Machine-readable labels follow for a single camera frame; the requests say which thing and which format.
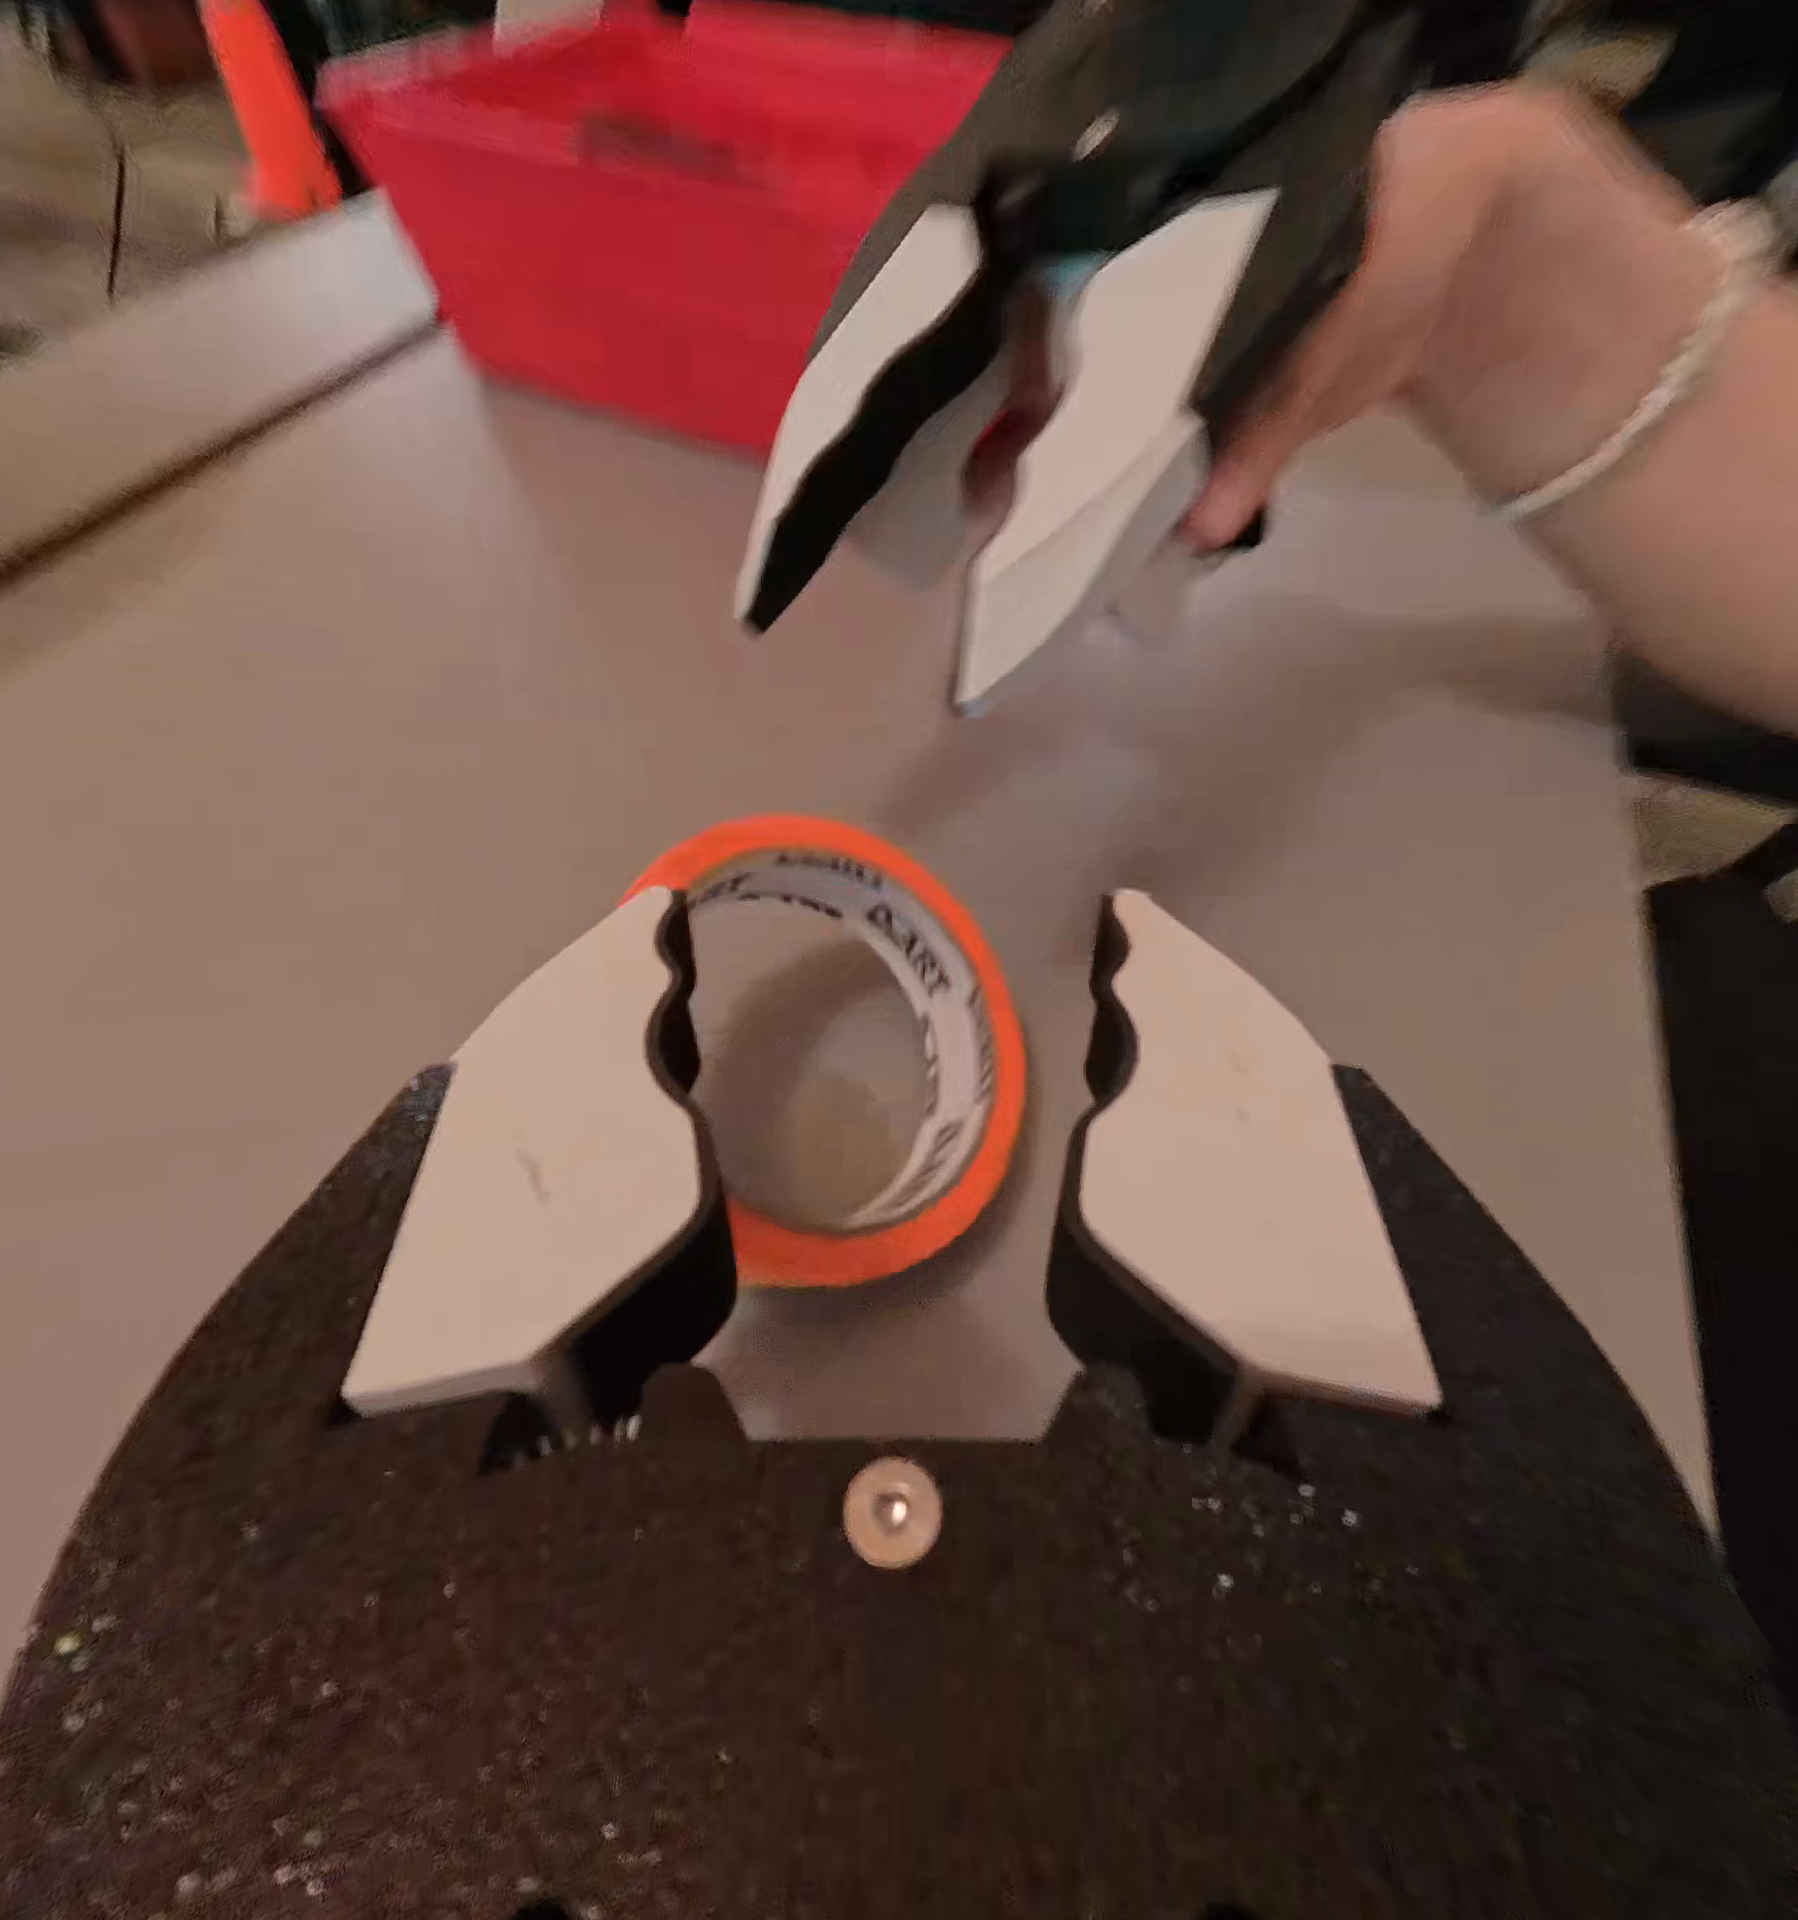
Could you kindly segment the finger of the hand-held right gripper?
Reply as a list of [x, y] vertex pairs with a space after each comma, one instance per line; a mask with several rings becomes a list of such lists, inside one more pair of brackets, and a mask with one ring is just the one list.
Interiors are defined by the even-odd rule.
[[1151, 563], [1211, 467], [1193, 389], [1280, 199], [1196, 201], [1128, 247], [1048, 269], [1055, 402], [966, 567], [953, 709], [979, 713]]
[[736, 581], [766, 631], [841, 542], [935, 585], [969, 539], [997, 413], [997, 262], [970, 205], [925, 207], [818, 342], [777, 424]]

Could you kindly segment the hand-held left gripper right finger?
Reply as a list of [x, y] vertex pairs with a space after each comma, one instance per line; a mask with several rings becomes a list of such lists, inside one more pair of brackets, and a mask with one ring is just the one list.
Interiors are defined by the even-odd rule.
[[1258, 976], [1103, 897], [1051, 1323], [1151, 1438], [1295, 1456], [1292, 1407], [1436, 1431], [1445, 1392], [1339, 1069]]

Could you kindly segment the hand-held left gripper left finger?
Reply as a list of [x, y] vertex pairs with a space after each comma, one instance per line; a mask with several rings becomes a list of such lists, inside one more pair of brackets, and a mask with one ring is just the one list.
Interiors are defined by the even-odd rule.
[[642, 889], [531, 973], [449, 1083], [342, 1375], [358, 1416], [521, 1396], [636, 1426], [737, 1294], [699, 1074], [688, 908]]

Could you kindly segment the red plastic bin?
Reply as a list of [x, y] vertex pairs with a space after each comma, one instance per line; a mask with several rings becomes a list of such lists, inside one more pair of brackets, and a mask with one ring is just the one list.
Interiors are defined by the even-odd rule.
[[761, 457], [853, 256], [1005, 49], [947, 18], [602, 3], [335, 60], [318, 105], [482, 372]]

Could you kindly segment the orange tape roll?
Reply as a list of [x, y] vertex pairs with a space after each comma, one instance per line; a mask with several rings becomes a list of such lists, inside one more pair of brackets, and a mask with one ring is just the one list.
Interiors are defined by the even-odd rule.
[[920, 1040], [926, 1101], [898, 1174], [840, 1228], [731, 1199], [741, 1283], [843, 1287], [935, 1259], [1005, 1187], [1029, 1106], [1029, 1051], [1004, 964], [975, 912], [878, 833], [809, 814], [752, 814], [665, 849], [629, 893], [662, 887], [689, 913], [790, 906], [843, 928], [887, 968]]

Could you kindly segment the person's right forearm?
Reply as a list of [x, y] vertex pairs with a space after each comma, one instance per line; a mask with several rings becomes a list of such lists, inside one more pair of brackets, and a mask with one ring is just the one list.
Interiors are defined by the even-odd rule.
[[1757, 293], [1696, 392], [1539, 539], [1655, 676], [1798, 742], [1798, 286]]

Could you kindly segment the person's right hand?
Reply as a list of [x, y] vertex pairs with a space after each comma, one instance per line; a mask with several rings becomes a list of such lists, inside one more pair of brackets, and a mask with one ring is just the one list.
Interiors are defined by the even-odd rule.
[[1691, 391], [1757, 253], [1748, 213], [1698, 213], [1574, 91], [1424, 94], [1379, 129], [1354, 273], [1222, 429], [1182, 534], [1233, 544], [1306, 444], [1394, 402], [1536, 514]]

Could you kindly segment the orange traffic cone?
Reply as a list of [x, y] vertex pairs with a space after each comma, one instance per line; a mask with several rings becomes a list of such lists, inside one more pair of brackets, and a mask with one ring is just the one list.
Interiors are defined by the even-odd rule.
[[215, 76], [246, 147], [242, 201], [261, 220], [292, 221], [342, 199], [320, 131], [324, 21], [307, 2], [200, 2]]

